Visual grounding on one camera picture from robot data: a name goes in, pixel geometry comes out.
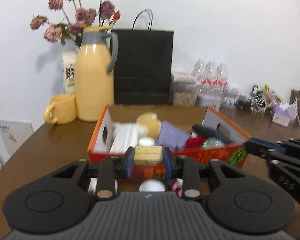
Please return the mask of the white booklet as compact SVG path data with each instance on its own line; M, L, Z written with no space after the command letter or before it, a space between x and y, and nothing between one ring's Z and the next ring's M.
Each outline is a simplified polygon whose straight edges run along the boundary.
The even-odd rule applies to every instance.
M33 128L29 121L0 120L0 134L11 157L33 135Z

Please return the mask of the yellow ceramic mug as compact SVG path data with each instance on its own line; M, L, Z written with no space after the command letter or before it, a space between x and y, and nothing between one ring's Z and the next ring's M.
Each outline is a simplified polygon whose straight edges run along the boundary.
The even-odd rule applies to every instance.
M44 121L51 125L63 125L73 122L77 118L74 94L60 94L51 98L43 117Z

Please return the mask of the red fabric item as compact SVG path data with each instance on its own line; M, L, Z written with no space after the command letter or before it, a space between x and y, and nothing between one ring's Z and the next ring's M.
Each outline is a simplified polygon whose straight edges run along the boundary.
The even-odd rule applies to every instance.
M187 141L185 142L184 148L201 148L205 141L206 139L201 136L189 137L189 139L187 139Z

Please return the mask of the white round jar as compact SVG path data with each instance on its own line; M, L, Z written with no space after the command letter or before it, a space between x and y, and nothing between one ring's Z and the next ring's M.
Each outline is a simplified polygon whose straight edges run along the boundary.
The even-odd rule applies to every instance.
M149 179L140 184L139 192L165 192L166 187L160 180Z

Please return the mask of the purple white tissue box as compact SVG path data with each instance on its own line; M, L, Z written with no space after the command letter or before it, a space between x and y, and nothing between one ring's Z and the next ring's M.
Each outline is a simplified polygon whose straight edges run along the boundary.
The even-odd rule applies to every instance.
M275 105L271 112L272 122L282 127L288 127L289 124L296 118L298 107L296 104Z

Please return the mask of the colourful snack packet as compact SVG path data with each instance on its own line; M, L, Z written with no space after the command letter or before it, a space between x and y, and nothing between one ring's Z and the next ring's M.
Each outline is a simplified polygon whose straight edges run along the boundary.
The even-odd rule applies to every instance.
M267 84L264 85L263 94L269 99L269 102L282 103L283 99L275 90L271 89Z

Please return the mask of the red orange cardboard box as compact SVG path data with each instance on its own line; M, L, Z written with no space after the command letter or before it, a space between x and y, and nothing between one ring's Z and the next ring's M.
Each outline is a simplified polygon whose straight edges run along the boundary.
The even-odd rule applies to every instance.
M169 147L175 155L186 155L198 163L208 163L211 159L227 159L251 136L228 117L209 107L173 107L173 106L105 106L97 121L91 137L88 153L91 163L99 163L110 154L114 142L114 124L133 122L141 114L154 113L162 121L160 135L156 141L159 146ZM219 131L231 142L223 148L202 149L192 142L186 145L186 139L177 135L181 130L186 138L194 138L193 125L202 125L213 131Z

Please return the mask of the yellow thermos jug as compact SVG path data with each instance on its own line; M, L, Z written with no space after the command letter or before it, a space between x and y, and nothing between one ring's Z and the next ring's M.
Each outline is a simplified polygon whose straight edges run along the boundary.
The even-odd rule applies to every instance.
M114 104L114 66L119 39L112 27L84 28L75 62L77 117L96 121L105 105Z

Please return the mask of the clear snack container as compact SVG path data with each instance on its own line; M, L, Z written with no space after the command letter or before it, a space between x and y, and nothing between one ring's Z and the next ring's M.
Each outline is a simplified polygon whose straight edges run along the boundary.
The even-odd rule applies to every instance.
M172 73L172 104L174 106L192 107L197 100L197 83L193 75Z

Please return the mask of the navy blue pouch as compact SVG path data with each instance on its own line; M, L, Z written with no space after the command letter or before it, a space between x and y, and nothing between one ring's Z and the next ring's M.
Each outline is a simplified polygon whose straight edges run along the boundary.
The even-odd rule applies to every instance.
M221 140L223 143L225 144L233 144L234 141L231 140L230 138L228 138L226 135L224 135L223 133L209 128L207 126L203 126L203 125L199 125L199 124L194 124L192 126L192 130L194 133L196 133L197 135L203 137L203 138L217 138L219 140Z

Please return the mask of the white robot figurine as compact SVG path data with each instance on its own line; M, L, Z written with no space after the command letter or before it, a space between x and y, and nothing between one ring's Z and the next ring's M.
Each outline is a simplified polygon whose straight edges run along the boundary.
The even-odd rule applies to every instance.
M235 109L239 97L239 87L235 83L228 84L222 102L222 106L228 109Z

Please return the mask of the left water bottle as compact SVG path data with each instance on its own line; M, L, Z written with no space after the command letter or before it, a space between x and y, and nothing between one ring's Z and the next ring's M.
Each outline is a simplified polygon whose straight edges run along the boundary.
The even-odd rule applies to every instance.
M192 75L195 77L196 84L203 88L206 81L206 72L205 72L205 65L204 60L198 59L196 64L194 65Z

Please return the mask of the yellow white plush paw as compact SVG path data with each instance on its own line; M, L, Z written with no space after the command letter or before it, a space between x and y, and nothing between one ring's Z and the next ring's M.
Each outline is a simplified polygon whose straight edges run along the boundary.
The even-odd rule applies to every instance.
M130 123L114 123L113 137L116 137L119 133L123 133L128 137L136 134L138 139L143 137L149 137L157 140L162 127L162 121L157 118L155 113L144 113L140 115L136 122Z

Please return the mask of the white cloth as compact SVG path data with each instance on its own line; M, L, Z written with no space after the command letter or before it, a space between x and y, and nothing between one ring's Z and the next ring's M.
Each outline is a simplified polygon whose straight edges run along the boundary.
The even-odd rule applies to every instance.
M138 144L138 128L135 125L125 125L117 128L110 154L125 153L129 147Z

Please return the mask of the water bottle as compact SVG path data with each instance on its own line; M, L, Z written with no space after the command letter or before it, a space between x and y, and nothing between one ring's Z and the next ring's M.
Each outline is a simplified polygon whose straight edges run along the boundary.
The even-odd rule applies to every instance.
M206 81L206 72L205 72L205 65L204 60L198 59L196 64L194 65L192 75L195 77L196 84L203 88Z
M205 67L203 80L202 80L202 92L209 94L213 88L215 81L215 62L209 61Z
M225 64L219 64L216 69L216 77L215 95L221 97L228 85L228 72Z

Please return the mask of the right water bottle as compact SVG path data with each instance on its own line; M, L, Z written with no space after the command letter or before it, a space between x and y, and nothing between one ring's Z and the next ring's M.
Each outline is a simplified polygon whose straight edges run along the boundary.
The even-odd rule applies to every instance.
M216 77L215 95L221 97L228 85L228 72L225 64L219 64L216 69Z

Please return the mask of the purple towel cloth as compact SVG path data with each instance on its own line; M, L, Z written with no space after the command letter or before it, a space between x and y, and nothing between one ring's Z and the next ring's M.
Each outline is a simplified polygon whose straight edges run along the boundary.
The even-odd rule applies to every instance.
M190 134L182 131L168 121L163 121L159 137L155 141L157 146L169 147L173 150L183 149Z

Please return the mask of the white milk carton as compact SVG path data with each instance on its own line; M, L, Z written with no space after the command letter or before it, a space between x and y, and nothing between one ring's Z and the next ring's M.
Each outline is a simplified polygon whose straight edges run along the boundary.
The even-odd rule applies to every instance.
M75 93L76 57L76 51L67 51L62 54L63 87L65 94Z

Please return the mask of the black paper bag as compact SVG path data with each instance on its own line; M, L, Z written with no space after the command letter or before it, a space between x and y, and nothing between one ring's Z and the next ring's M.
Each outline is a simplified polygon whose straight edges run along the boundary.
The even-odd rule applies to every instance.
M153 11L147 29L115 29L119 52L114 67L114 102L117 105L168 105L171 103L171 69L174 32L153 30Z

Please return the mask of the white jar lid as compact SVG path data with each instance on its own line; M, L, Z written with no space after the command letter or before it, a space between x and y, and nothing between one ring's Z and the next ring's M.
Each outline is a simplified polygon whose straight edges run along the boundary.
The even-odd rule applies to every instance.
M155 140L150 137L142 137L138 140L138 146L154 146Z

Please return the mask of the small grey tin box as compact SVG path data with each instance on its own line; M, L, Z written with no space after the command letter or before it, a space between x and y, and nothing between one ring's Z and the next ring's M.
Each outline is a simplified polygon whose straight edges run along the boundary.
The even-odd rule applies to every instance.
M215 111L219 111L222 98L220 96L214 96L209 94L197 94L196 106L211 107Z

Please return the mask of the middle water bottle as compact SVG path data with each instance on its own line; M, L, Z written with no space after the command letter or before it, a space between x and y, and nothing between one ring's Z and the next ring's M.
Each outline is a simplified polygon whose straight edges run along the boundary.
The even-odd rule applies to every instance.
M203 80L202 80L202 92L209 94L213 88L215 81L215 62L209 61L205 67Z

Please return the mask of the dried pink flower bouquet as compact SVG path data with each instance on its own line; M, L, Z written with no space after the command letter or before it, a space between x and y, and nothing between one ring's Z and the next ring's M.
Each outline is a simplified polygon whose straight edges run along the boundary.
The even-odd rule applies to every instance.
M97 5L95 9L84 7L82 0L49 0L48 9L61 12L63 18L53 22L47 16L33 14L30 29L38 30L46 27L43 39L47 42L65 45L66 42L71 41L75 46L80 47L85 28L97 27L107 33L121 18L120 11L111 1L98 0Z

